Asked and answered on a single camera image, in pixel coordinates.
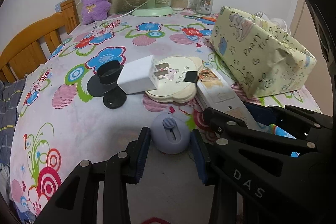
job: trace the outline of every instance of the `floral bedsheet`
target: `floral bedsheet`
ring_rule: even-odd
[[[95,163],[123,151],[162,111],[171,111],[190,130],[199,128],[206,141],[217,139],[204,124],[195,99],[157,103],[142,93],[128,95],[119,109],[106,108],[102,98],[88,94],[86,84],[110,60],[124,64],[151,54],[159,60],[197,56],[205,67],[217,69],[242,100],[320,112],[305,87],[248,100],[207,39],[213,20],[195,18],[188,9],[163,17],[114,19],[118,16],[78,26],[54,51],[33,86],[27,87],[12,144],[10,178],[12,198],[31,222],[81,160]],[[151,145],[142,180],[128,186],[131,221],[207,223],[212,195],[213,188],[198,178],[191,150],[164,155]]]

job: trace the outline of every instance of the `wrapped gift box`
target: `wrapped gift box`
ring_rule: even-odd
[[[280,27],[230,7],[221,8],[210,41],[248,98],[297,90],[316,64]]]

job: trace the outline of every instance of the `stuffed animal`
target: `stuffed animal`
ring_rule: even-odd
[[[111,3],[107,0],[82,0],[82,24],[90,24],[97,20],[105,20]]]

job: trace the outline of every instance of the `yellow bow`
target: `yellow bow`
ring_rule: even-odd
[[[95,8],[96,5],[92,4],[91,6],[87,6],[86,8],[89,10],[87,13],[92,12],[93,8]]]

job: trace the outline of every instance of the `wooden bed frame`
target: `wooden bed frame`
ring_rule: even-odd
[[[65,26],[70,34],[79,25],[75,0],[66,0],[60,6],[61,12],[29,25],[8,43],[0,55],[0,80],[13,83],[15,75],[23,79],[26,73],[35,71],[47,61],[38,39],[44,37],[49,51],[53,53],[61,44],[57,29]]]

